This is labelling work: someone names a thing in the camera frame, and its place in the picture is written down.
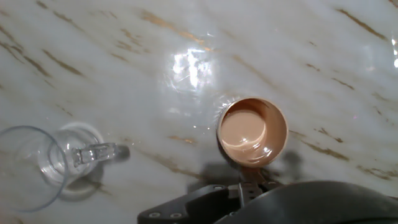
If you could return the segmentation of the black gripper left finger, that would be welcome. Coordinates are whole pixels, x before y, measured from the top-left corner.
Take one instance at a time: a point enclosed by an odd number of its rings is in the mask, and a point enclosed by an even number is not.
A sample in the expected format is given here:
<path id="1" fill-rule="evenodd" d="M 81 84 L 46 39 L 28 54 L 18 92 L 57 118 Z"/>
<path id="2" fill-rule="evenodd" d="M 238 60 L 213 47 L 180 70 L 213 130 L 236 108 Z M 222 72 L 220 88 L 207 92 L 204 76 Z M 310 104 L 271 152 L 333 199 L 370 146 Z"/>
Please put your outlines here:
<path id="1" fill-rule="evenodd" d="M 248 201 L 247 182 L 207 185 L 138 214 L 138 224 L 206 224 L 232 218 Z"/>

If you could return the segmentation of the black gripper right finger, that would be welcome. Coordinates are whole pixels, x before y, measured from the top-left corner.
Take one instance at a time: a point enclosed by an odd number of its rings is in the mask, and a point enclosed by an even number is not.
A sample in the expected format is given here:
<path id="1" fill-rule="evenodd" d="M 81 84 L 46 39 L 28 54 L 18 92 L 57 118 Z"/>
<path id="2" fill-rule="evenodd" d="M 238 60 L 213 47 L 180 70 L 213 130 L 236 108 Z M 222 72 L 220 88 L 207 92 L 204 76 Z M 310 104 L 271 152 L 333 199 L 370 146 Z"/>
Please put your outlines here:
<path id="1" fill-rule="evenodd" d="M 254 200 L 260 195 L 283 186 L 280 182 L 273 179 L 262 179 L 262 180 L 249 180 L 250 183 L 248 187 L 248 202 Z"/>

